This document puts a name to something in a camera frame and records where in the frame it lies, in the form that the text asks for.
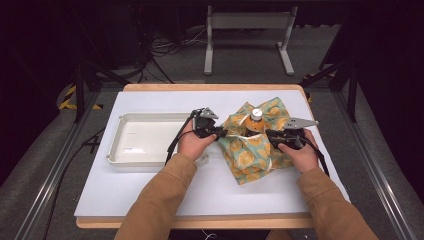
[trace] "floral fabric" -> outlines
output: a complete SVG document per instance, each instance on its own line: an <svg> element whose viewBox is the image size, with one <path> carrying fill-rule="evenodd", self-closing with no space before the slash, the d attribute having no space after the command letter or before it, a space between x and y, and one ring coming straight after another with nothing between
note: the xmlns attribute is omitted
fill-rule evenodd
<svg viewBox="0 0 424 240"><path fill-rule="evenodd" d="M265 129L282 130L290 118L284 103L276 97L254 107L246 102L235 114L222 124L228 130L227 136L218 140L224 158L239 185L258 180L272 169L293 166L291 159L278 149L274 149L265 134L244 137L244 120L250 112L262 110Z"/></svg>

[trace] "metal frame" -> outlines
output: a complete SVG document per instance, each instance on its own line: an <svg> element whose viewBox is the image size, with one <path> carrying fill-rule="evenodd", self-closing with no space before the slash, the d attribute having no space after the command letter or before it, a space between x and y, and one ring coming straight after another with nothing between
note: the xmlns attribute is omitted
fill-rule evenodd
<svg viewBox="0 0 424 240"><path fill-rule="evenodd" d="M223 13L212 12L212 7L208 6L207 17L207 34L208 42L206 47L204 74L212 74L213 59L213 29L284 29L284 39L277 42L278 51L280 52L284 68L287 75L294 74L293 66L287 53L287 45L289 43L291 31L293 29L294 20L296 19L297 7L292 7L290 12L272 12L272 13Z"/></svg>
<svg viewBox="0 0 424 240"><path fill-rule="evenodd" d="M85 107L89 108L90 106L93 106L98 95L99 93L96 93L96 92L90 93L90 95L88 96L88 100L86 101ZM56 185L59 182L60 176L63 174L63 172L66 169L67 162L70 161L68 158L72 154L71 149L74 146L76 138L79 132L81 131L81 128L84 126L84 123L89 113L90 111L83 112L83 115L81 116L80 121L75 122L74 125L72 126L72 129L59 155L57 156L46 180L41 186L40 191L38 192L38 195L31 206L31 209L28 211L28 214L25 217L25 220L23 221L21 227L19 228L19 231L17 232L15 236L16 240L31 238L31 234L34 231L34 228L38 220L43 214L43 211L47 203L49 202L51 195L56 189Z"/></svg>
<svg viewBox="0 0 424 240"><path fill-rule="evenodd" d="M417 239L411 227L409 226L409 223L406 220L406 217L398 201L396 200L396 197L393 194L393 191L389 183L387 182L386 177L381 171L380 166L375 160L375 157L368 150L361 130L359 129L356 123L351 121L350 113L345 110L347 103L343 97L343 94L340 92L335 92L333 96L338 104L340 111L343 113L345 121L349 125L352 135L356 140L356 145L358 146L360 154L362 155L361 159L363 160L364 166L368 171L368 174L374 184L377 194L380 197L384 208L386 209L387 215L389 216L393 228L395 229L399 239Z"/></svg>

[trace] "white tabletop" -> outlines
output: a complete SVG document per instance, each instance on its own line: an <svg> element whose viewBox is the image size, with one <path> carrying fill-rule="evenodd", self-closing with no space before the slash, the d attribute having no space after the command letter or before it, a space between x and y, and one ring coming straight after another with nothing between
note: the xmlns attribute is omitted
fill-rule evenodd
<svg viewBox="0 0 424 240"><path fill-rule="evenodd" d="M126 113L187 113L209 107L220 117L217 120L219 125L245 102L257 106L274 97L283 101L291 117L313 119L309 105L299 90L120 92L74 215L79 218L123 217L155 175L152 169L122 168L108 162L106 156L119 116ZM349 200L318 128L309 129L325 156L331 179ZM295 168L274 170L260 180L238 185L218 143L213 143L206 151L209 162L198 168L177 216L308 212L296 186L299 173Z"/></svg>

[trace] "person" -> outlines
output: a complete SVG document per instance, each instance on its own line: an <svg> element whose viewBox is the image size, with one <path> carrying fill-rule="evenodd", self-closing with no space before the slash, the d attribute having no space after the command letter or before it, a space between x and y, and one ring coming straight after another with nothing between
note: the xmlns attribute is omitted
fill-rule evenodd
<svg viewBox="0 0 424 240"><path fill-rule="evenodd" d="M190 132L191 122L183 130ZM305 136L317 146L312 133ZM216 139L216 135L198 138L193 132L184 134L177 153L143 188L124 218L115 239L168 239L178 207L196 173L194 161ZM347 202L340 189L319 168L314 150L306 145L300 150L279 144L289 155L301 176L299 189L309 206L319 239L378 239L359 211Z"/></svg>

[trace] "hand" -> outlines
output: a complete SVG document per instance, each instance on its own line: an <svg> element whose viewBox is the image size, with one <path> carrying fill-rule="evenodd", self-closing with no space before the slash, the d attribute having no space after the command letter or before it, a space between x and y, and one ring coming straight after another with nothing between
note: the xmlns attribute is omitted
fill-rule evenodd
<svg viewBox="0 0 424 240"><path fill-rule="evenodd" d="M199 138L193 132L193 120L190 120L181 133L181 139L178 142L178 153L184 154L189 159L197 160L205 151L205 148L215 141L216 134L209 137Z"/></svg>
<svg viewBox="0 0 424 240"><path fill-rule="evenodd" d="M304 129L304 131L305 137L309 139L318 149L317 143L315 142L315 138L311 131L308 129ZM290 148L289 146L282 143L278 144L278 148L291 157L294 166L297 168L297 170L299 170L300 173L304 173L318 167L318 157L315 154L314 149L308 144L305 144L305 146L299 150Z"/></svg>

